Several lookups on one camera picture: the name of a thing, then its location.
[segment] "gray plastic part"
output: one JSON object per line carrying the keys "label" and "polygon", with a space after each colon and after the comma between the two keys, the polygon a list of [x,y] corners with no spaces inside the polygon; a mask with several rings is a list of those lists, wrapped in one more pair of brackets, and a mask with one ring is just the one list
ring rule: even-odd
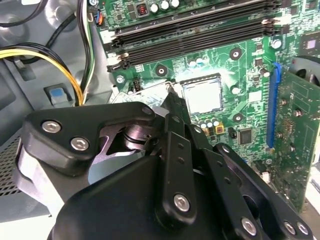
{"label": "gray plastic part", "polygon": [[[31,21],[11,28],[0,27],[0,47],[24,42],[45,45],[55,29],[75,12],[76,6],[77,0],[49,0],[45,11]],[[21,0],[0,1],[0,23],[24,19],[35,7],[34,4],[22,5]],[[91,30],[96,64],[87,104],[106,104],[114,83],[107,73],[107,59],[98,33],[94,27]],[[76,20],[57,38],[52,49],[80,82],[85,68],[85,52]],[[63,86],[74,100],[69,80],[52,64],[39,60],[23,67],[23,64],[0,60],[0,222],[49,214],[42,204],[18,191],[7,175],[14,166],[13,152],[25,116],[34,110],[69,107],[73,103],[52,105],[45,90]]]}

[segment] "black ram slot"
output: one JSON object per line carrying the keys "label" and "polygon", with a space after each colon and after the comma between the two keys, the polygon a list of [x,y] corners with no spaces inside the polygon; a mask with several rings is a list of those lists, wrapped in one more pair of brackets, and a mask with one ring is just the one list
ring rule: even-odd
{"label": "black ram slot", "polygon": [[172,39],[170,41],[153,44],[147,47],[129,49],[126,52],[128,53],[130,59],[134,59],[136,56],[142,57],[144,55],[149,55],[150,53],[156,54],[162,51],[170,51],[171,49],[175,49],[177,47],[187,46],[188,43],[193,43],[195,41],[205,42],[207,40],[214,40],[223,36],[232,35],[234,33],[239,32],[239,28],[245,31],[261,29],[261,22],[262,19],[257,19],[255,21],[240,23],[229,27],[223,26],[220,28],[213,29],[211,31],[195,33],[189,36],[181,37],[178,39]]}
{"label": "black ram slot", "polygon": [[227,9],[232,9],[237,7],[244,7],[246,5],[251,5],[254,3],[265,2],[271,6],[275,1],[276,0],[227,0],[227,1],[216,3],[211,6],[205,6],[195,10],[181,12],[174,15],[168,15],[165,17],[161,17],[161,18],[157,18],[157,19],[153,19],[145,22],[140,22],[135,25],[122,27],[117,31],[117,33],[115,34],[115,37],[133,35],[133,34],[137,34],[150,29],[159,28],[161,26],[168,26],[171,24],[174,25],[179,22],[184,22],[187,20],[196,19],[200,17],[206,17],[213,13],[217,13],[220,11],[225,11]]}
{"label": "black ram slot", "polygon": [[126,60],[129,61],[131,63],[131,65],[152,63],[152,62],[159,61],[162,59],[177,57],[180,55],[189,54],[192,52],[197,52],[197,51],[213,48],[216,46],[225,45],[225,41],[228,41],[228,40],[233,40],[233,41],[235,40],[237,42],[238,39],[242,39],[243,36],[245,36],[245,37],[250,36],[250,38],[254,38],[251,36],[261,37],[262,35],[263,35],[262,28],[250,30],[248,32],[240,31],[239,33],[222,36],[222,37],[216,38],[215,40],[194,42],[193,44],[180,46],[176,49],[172,49],[169,51],[162,51],[162,52],[158,52],[158,53],[154,53],[154,54],[151,53],[149,55],[145,55],[142,57],[135,57],[134,59],[131,59],[130,57],[128,57]]}
{"label": "black ram slot", "polygon": [[[119,41],[123,45],[128,45],[128,44],[147,41],[150,39],[160,38],[160,37],[168,36],[172,34],[179,34],[187,30],[220,23],[221,21],[237,19],[237,18],[252,15],[254,13],[259,13],[264,9],[265,5],[266,5],[265,2],[258,2],[258,3],[255,3],[254,5],[231,8],[227,11],[218,12],[210,16],[199,17],[196,19],[191,19],[188,21],[179,22],[175,24],[168,24],[166,26],[161,26],[156,29],[140,32],[139,34],[135,34],[135,35],[123,36],[123,37],[120,37]],[[117,47],[118,45],[117,40],[114,41],[114,43],[115,43],[114,46]]]}

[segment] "cable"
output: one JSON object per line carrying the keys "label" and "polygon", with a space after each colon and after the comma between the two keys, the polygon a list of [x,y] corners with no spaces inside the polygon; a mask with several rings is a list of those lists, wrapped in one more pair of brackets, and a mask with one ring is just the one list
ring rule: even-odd
{"label": "cable", "polygon": [[81,39],[84,45],[84,52],[85,52],[85,67],[84,67],[84,73],[83,73],[81,84],[80,84],[80,88],[82,92],[85,91],[85,88],[87,86],[87,82],[90,75],[90,64],[91,64],[90,44],[86,36],[86,28],[88,27],[86,26],[87,25],[87,18],[86,18],[87,4],[88,4],[87,0],[78,0],[77,10],[76,10],[77,23],[80,30]]}
{"label": "cable", "polygon": [[[26,49],[26,50],[32,50],[36,52],[40,52],[41,54],[51,57],[53,60],[58,62],[60,65],[62,65],[65,69],[68,69],[67,65],[64,63],[64,61],[50,48],[47,48],[44,45],[41,45],[39,43],[35,42],[23,42],[23,43],[18,43],[16,45],[11,45],[11,46],[5,46],[0,48],[0,50],[8,50],[8,49]],[[15,59],[13,57],[8,57],[6,60],[14,63]]]}
{"label": "cable", "polygon": [[26,22],[28,22],[31,19],[34,19],[36,16],[38,16],[45,9],[47,3],[48,3],[48,0],[41,0],[40,3],[35,8],[35,10],[33,11],[33,13],[31,13],[31,15],[28,16],[27,18],[20,20],[20,21],[15,21],[15,22],[0,23],[0,27],[11,28],[11,27],[25,24]]}
{"label": "cable", "polygon": [[54,66],[56,66],[70,81],[71,85],[73,86],[73,89],[75,91],[75,98],[76,98],[76,106],[81,106],[83,104],[83,93],[77,84],[76,79],[71,75],[71,73],[65,69],[61,64],[53,60],[52,58],[45,56],[38,52],[33,52],[30,50],[24,50],[24,49],[6,49],[6,50],[0,50],[0,59],[8,58],[8,57],[14,57],[14,56],[24,56],[24,55],[30,55],[42,58],[44,60],[47,60]]}
{"label": "cable", "polygon": [[[52,46],[54,45],[54,43],[57,40],[57,38],[59,37],[59,35],[75,19],[76,19],[76,16],[74,13],[72,13],[66,20],[64,20],[63,23],[61,23],[60,26],[54,31],[54,33],[50,37],[49,41],[46,43],[45,47],[48,49],[52,48]],[[40,57],[32,57],[29,59],[20,59],[20,60],[23,64],[33,64],[33,63],[39,61],[40,59],[41,59]],[[14,59],[12,57],[8,57],[6,60],[14,63]]]}

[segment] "ram slot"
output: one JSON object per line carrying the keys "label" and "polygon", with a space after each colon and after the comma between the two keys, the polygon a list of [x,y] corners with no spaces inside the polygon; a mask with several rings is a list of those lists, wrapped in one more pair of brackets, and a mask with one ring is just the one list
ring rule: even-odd
{"label": "ram slot", "polygon": [[201,50],[215,48],[276,33],[272,25],[263,25],[260,20],[223,27],[150,47],[126,52],[119,64],[108,67],[110,72],[127,69],[131,66],[147,64],[163,59],[174,58]]}
{"label": "ram slot", "polygon": [[179,33],[183,33],[194,28],[209,26],[230,19],[250,16],[254,13],[263,13],[268,9],[273,9],[273,7],[276,6],[277,4],[274,0],[242,1],[241,3],[234,4],[232,6],[230,6],[229,2],[226,6],[220,6],[221,8],[217,8],[215,6],[216,8],[211,10],[209,14],[195,14],[193,11],[192,17],[185,17],[185,19],[181,18],[180,21],[171,20],[165,25],[152,25],[142,29],[135,29],[131,34],[127,33],[125,35],[116,35],[118,38],[113,40],[111,45],[113,48],[119,48],[125,45],[143,42],[172,34],[178,35]]}

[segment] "silver screw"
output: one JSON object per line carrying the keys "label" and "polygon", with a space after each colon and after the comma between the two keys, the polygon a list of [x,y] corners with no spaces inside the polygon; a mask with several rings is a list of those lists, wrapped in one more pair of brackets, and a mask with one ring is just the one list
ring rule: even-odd
{"label": "silver screw", "polygon": [[305,235],[309,234],[308,229],[302,223],[297,222],[297,226],[303,234]]}
{"label": "silver screw", "polygon": [[296,235],[296,230],[289,222],[285,221],[284,226],[289,231],[289,233],[291,233],[292,235]]}
{"label": "silver screw", "polygon": [[153,111],[152,111],[150,108],[146,107],[146,106],[144,106],[144,107],[142,108],[142,111],[143,111],[145,114],[148,114],[148,115],[151,115],[151,114],[153,113]]}
{"label": "silver screw", "polygon": [[265,164],[271,165],[271,164],[272,164],[272,159],[267,159],[267,160],[265,160]]}
{"label": "silver screw", "polygon": [[226,147],[226,146],[222,146],[222,149],[227,152],[227,153],[230,153],[230,150]]}
{"label": "silver screw", "polygon": [[115,80],[118,84],[122,84],[125,81],[125,78],[123,76],[117,76]]}
{"label": "silver screw", "polygon": [[96,6],[98,6],[98,4],[99,4],[99,0],[89,0],[89,4],[90,4],[91,6],[96,7]]}
{"label": "silver screw", "polygon": [[194,130],[199,134],[202,132],[198,126],[194,126]]}
{"label": "silver screw", "polygon": [[173,116],[172,119],[175,120],[177,123],[180,123],[180,120],[177,116]]}
{"label": "silver screw", "polygon": [[56,121],[45,121],[42,123],[42,129],[47,133],[56,134],[61,130],[61,126]]}
{"label": "silver screw", "polygon": [[71,146],[77,151],[85,151],[89,148],[89,142],[82,137],[75,137],[71,140]]}
{"label": "silver screw", "polygon": [[190,209],[190,203],[188,199],[181,195],[176,194],[173,198],[174,205],[181,211],[181,212],[188,212]]}
{"label": "silver screw", "polygon": [[244,217],[241,219],[242,226],[250,235],[257,235],[257,229],[255,225],[248,218]]}

